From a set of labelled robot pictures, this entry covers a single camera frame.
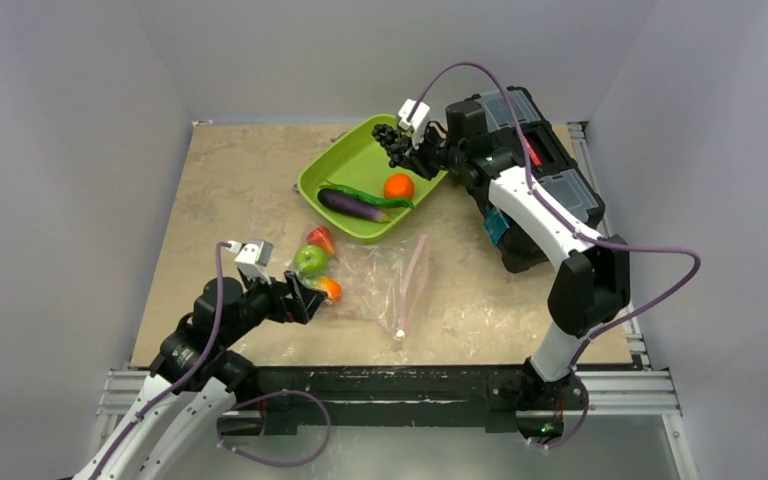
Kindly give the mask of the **clear zip top bag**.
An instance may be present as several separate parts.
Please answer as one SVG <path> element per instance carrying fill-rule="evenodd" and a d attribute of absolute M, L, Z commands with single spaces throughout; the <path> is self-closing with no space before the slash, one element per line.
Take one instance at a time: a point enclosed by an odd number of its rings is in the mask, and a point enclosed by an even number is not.
<path fill-rule="evenodd" d="M 429 239 L 426 235 L 383 244 L 338 240 L 328 269 L 316 276 L 300 275 L 304 284 L 325 275 L 342 287 L 342 299 L 328 305 L 335 316 L 374 321 L 396 341 L 403 340 L 430 276 Z"/>

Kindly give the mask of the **orange fake fruit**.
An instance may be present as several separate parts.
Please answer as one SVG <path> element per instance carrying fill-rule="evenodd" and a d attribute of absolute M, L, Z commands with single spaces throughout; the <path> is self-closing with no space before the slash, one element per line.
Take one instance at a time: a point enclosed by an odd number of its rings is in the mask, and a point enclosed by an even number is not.
<path fill-rule="evenodd" d="M 412 178 L 404 173 L 389 176 L 383 185 L 386 199 L 403 199 L 412 201 L 415 195 L 415 184 Z"/>

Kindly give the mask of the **dark fake grape bunch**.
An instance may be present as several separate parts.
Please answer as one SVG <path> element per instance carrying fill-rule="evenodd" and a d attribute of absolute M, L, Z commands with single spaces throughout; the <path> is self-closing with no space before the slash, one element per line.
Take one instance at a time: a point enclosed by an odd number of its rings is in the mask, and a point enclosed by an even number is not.
<path fill-rule="evenodd" d="M 391 168 L 401 167 L 412 148 L 411 139 L 397 128 L 387 124 L 376 124 L 373 138 L 385 151 Z"/>

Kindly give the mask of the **green fake fruit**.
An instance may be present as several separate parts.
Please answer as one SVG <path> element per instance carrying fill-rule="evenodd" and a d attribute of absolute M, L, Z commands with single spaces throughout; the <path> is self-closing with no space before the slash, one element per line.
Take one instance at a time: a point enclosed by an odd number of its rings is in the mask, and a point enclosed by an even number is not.
<path fill-rule="evenodd" d="M 298 274 L 303 276 L 316 276 L 324 273 L 329 266 L 329 255 L 316 245 L 300 247 L 294 257 L 293 265 Z"/>

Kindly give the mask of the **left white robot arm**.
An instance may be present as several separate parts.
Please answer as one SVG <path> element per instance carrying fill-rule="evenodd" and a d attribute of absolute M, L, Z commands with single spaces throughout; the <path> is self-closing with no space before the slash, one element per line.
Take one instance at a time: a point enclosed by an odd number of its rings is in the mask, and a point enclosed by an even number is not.
<path fill-rule="evenodd" d="M 219 417 L 269 400 L 231 345 L 265 320 L 308 323 L 329 299 L 293 272 L 282 281 L 217 276 L 159 347 L 122 420 L 79 479 L 163 479 Z"/>

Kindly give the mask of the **purple fake eggplant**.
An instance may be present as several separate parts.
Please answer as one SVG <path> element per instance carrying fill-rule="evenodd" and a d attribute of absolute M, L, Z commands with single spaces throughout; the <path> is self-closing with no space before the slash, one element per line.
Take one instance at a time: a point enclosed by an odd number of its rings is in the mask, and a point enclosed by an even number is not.
<path fill-rule="evenodd" d="M 317 199 L 326 208 L 353 218 L 376 223 L 389 223 L 392 218 L 371 204 L 332 188 L 318 191 Z"/>

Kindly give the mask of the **green fake bean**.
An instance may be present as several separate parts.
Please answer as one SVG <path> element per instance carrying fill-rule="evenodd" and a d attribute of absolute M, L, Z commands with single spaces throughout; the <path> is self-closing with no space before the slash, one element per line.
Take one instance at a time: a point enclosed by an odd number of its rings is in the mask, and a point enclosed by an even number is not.
<path fill-rule="evenodd" d="M 323 188 L 329 188 L 336 190 L 338 192 L 341 192 L 343 194 L 346 194 L 356 200 L 363 201 L 365 203 L 368 203 L 370 205 L 376 206 L 376 207 L 383 207 L 383 208 L 409 208 L 413 209 L 414 204 L 411 200 L 407 200 L 404 198 L 383 198 L 383 197 L 376 197 L 374 195 L 368 194 L 366 192 L 363 192 L 361 190 L 355 189 L 353 187 L 349 187 L 346 185 L 341 184 L 335 184 L 330 181 L 326 181 L 323 185 Z"/>

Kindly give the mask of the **orange green fake mango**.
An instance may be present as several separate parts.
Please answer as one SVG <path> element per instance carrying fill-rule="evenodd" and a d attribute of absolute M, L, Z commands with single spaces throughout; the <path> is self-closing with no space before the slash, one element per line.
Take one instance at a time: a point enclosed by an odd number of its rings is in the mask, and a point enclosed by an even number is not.
<path fill-rule="evenodd" d="M 312 278 L 309 283 L 311 288 L 326 294 L 325 302 L 327 305 L 334 305 L 342 299 L 342 287 L 331 277 L 325 275 L 317 276 Z"/>

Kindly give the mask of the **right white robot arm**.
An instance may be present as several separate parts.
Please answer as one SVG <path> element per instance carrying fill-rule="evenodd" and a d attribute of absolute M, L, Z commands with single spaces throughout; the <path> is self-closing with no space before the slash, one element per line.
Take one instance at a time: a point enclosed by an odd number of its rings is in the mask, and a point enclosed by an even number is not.
<path fill-rule="evenodd" d="M 374 135 L 392 166 L 428 180 L 446 172 L 466 189 L 508 271 L 553 267 L 550 325 L 513 389 L 519 408 L 544 407 L 571 384 L 589 337 L 629 304 L 625 241 L 600 236 L 603 200 L 527 91 L 473 95 L 445 114 L 437 126 L 428 105 L 408 99 Z"/>

